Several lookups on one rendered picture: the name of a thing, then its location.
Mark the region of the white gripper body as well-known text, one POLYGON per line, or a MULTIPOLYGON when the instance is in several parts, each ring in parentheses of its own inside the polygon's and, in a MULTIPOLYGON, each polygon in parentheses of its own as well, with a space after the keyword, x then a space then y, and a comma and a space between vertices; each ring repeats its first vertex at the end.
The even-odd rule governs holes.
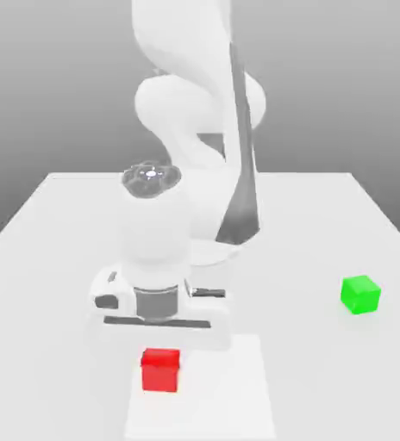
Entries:
POLYGON ((175 317, 146 322, 127 309, 90 303, 91 324, 105 339, 120 339, 140 348, 223 351, 231 343, 231 313, 224 298, 190 298, 175 317))

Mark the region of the small green cube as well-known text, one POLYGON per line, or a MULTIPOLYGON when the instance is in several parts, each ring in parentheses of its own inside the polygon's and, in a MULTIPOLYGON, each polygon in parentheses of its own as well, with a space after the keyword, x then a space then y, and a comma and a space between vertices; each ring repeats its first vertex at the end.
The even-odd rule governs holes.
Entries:
POLYGON ((351 314, 368 314, 378 309, 381 288, 366 275, 344 278, 341 302, 351 314))

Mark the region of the small red cube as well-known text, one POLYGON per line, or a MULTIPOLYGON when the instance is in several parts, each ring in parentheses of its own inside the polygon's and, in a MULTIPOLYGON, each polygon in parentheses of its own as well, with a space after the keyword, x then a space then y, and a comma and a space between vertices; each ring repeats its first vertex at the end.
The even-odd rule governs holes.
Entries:
POLYGON ((141 356, 141 385, 145 391, 176 393, 180 350, 146 348, 141 356))

